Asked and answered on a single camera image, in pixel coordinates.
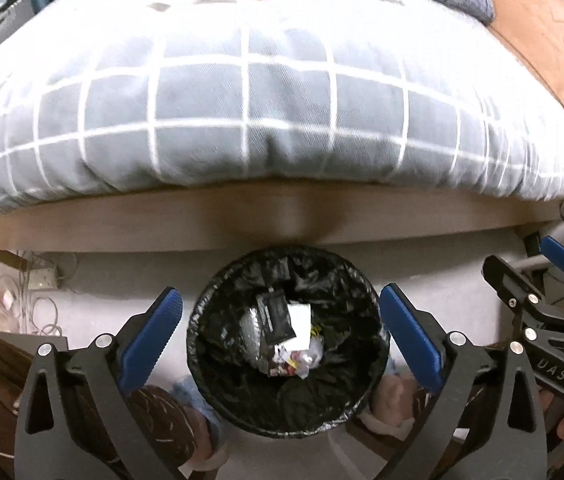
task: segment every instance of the brown furniture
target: brown furniture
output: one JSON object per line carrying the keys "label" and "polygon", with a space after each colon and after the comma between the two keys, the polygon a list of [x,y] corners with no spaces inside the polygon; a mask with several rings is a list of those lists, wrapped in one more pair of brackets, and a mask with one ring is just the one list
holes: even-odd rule
{"label": "brown furniture", "polygon": [[0,250],[193,251],[426,237],[559,218],[559,203],[467,191],[263,181],[79,198],[0,216]]}

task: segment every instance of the garbage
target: garbage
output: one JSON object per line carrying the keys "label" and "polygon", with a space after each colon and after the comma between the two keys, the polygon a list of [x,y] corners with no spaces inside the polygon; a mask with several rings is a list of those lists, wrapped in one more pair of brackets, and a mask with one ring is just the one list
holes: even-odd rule
{"label": "garbage", "polygon": [[[294,338],[267,344],[258,297],[284,297]],[[221,416],[251,433],[301,438],[363,409],[385,369],[389,336],[375,290],[350,262],[314,248],[272,248],[213,277],[191,313],[187,354],[200,393]]]}
{"label": "garbage", "polygon": [[262,335],[269,346],[274,346],[296,337],[291,324],[291,312],[283,290],[260,294],[256,297]]}

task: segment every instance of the white cable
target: white cable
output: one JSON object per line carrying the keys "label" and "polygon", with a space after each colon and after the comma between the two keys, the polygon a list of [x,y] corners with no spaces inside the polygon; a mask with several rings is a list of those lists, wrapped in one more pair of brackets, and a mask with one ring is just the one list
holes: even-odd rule
{"label": "white cable", "polygon": [[[42,254],[35,254],[35,253],[31,253],[33,254],[33,256],[35,256],[36,258],[39,258],[40,260],[44,260],[47,263],[57,267],[59,269],[59,265],[54,262],[53,260],[51,260],[50,258],[47,258],[46,256],[42,256]],[[57,277],[58,280],[60,280],[61,282],[67,282],[68,280],[70,280],[73,276],[75,276],[75,273],[78,270],[78,265],[79,265],[79,261],[78,261],[78,255],[75,253],[70,253],[71,256],[73,256],[73,260],[75,261],[75,265],[73,266],[73,270],[69,275],[60,275]]]}
{"label": "white cable", "polygon": [[[53,323],[47,323],[46,325],[44,325],[42,328],[38,327],[35,320],[34,320],[34,316],[35,316],[35,312],[36,312],[36,307],[38,306],[38,303],[40,301],[49,301],[52,305],[54,310],[56,311],[56,316],[55,316],[55,320]],[[51,298],[48,297],[40,297],[40,298],[36,298],[33,301],[33,304],[31,304],[31,312],[30,315],[28,316],[28,320],[30,321],[31,325],[33,325],[33,332],[31,332],[34,335],[56,335],[54,334],[54,332],[57,332],[57,335],[62,336],[62,327],[58,325],[58,321],[59,321],[59,317],[60,317],[60,312],[57,308],[57,303],[52,300]]]}

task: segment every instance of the black trash bag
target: black trash bag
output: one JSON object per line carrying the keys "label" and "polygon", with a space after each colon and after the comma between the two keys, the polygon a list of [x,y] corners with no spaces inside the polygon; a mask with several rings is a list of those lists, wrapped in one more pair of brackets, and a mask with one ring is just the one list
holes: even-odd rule
{"label": "black trash bag", "polygon": [[[324,357],[305,379],[270,378],[249,365],[239,320],[256,296],[283,290],[310,303]],[[347,260],[309,247],[254,251],[218,272],[200,295],[187,332],[188,367],[226,420],[251,433],[302,438],[360,412],[389,355],[373,286]]]}

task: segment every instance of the gray floor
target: gray floor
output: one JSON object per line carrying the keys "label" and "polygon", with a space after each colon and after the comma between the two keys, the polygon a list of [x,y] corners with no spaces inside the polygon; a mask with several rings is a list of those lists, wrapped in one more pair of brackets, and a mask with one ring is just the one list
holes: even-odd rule
{"label": "gray floor", "polygon": [[[433,312],[446,330],[461,330],[476,344],[489,344],[510,331],[510,317],[479,269],[485,256],[522,257],[512,230],[332,246],[351,260],[378,290],[399,283],[412,302]],[[86,254],[80,256],[72,290],[49,294],[59,307],[59,324],[71,348],[87,345],[102,332],[115,333],[131,315],[143,312],[166,285],[177,287],[190,313],[210,277],[241,251],[163,254]],[[50,255],[72,273],[70,254]],[[36,322],[53,321],[50,304],[38,303]],[[151,382],[168,386],[188,374],[186,323],[175,331]],[[343,430],[305,440],[276,441],[242,431],[231,433],[232,452],[220,480],[373,478],[383,461]]]}

